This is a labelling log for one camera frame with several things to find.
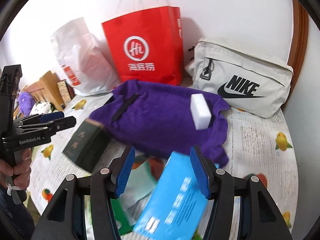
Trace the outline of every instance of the white block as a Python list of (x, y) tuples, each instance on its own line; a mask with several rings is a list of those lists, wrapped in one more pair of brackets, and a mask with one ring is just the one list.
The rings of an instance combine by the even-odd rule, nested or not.
[(211, 120), (211, 112), (203, 94), (191, 95), (190, 110), (196, 130), (207, 129)]

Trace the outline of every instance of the person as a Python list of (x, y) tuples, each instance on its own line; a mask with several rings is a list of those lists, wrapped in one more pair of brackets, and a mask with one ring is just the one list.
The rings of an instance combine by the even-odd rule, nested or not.
[(7, 185), (4, 175), (19, 175), (14, 179), (15, 186), (26, 189), (30, 184), (31, 173), (31, 150), (26, 149), (22, 153), (23, 162), (15, 167), (11, 167), (4, 160), (0, 159), (0, 209), (6, 215), (12, 226), (23, 240), (30, 240), (35, 225), (31, 214), (21, 203), (16, 205), (12, 197), (7, 194)]

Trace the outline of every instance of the patterned tablecloth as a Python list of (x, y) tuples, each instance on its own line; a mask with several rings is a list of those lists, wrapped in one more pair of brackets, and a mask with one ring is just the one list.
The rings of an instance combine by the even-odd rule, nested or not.
[[(83, 97), (76, 96), (65, 109), (65, 116), (74, 116), (77, 124), (74, 128), (62, 131), (52, 136), (52, 142), (43, 145), (37, 151), (31, 165), (31, 183), (28, 191), (31, 198), (42, 214), (47, 206), (47, 201), (42, 197), (42, 190), (47, 188), (53, 194), (63, 179), (70, 173), (78, 178), (89, 175), (72, 163), (62, 154), (64, 147), (71, 139), (73, 133), (89, 114), (100, 106), (103, 106), (112, 94), (101, 94), (86, 97), (86, 104), (83, 109), (73, 109)], [(248, 174), (256, 174), (267, 186), (268, 191), (277, 203), (281, 213), (289, 226), (293, 225), (297, 200), (298, 200), (298, 170), (293, 148), (286, 150), (278, 149), (276, 138), (279, 133), (286, 136), (288, 143), (292, 146), (291, 137), (281, 109), (269, 119), (239, 111), (232, 108), (225, 112), (228, 120), (228, 137), (224, 148), (230, 158), (226, 171), (233, 176), (245, 177)], [(51, 159), (45, 157), (42, 151), (53, 145)], [(107, 167), (111, 160), (121, 155), (125, 145), (112, 140), (95, 167), (98, 171)], [(148, 199), (141, 201), (143, 207)], [(204, 212), (198, 232), (200, 235), (209, 219), (212, 201)], [(234, 219), (230, 239), (236, 239), (239, 218), (239, 198), (235, 199)], [(87, 226), (88, 239), (93, 239), (92, 227)], [(131, 233), (122, 237), (123, 239), (144, 239), (138, 234)]]

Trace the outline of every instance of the white nike bag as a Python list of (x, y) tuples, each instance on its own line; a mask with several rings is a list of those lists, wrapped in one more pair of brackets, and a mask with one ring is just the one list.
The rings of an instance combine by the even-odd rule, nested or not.
[(72, 20), (51, 36), (51, 44), (67, 82), (77, 95), (111, 92), (119, 77), (102, 55), (84, 18)]
[(293, 69), (278, 58), (207, 38), (200, 39), (194, 54), (186, 66), (194, 89), (219, 94), (230, 106), (264, 118), (287, 100)]

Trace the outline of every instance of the human hand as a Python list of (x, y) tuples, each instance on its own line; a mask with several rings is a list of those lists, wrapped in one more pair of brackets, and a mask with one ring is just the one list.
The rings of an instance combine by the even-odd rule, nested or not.
[(0, 159), (0, 185), (7, 189), (7, 184), (4, 180), (4, 174), (13, 176), (13, 174), (19, 175), (14, 179), (15, 186), (26, 189), (30, 184), (30, 173), (31, 173), (31, 150), (25, 149), (22, 153), (22, 163), (15, 167), (11, 167), (4, 160)]

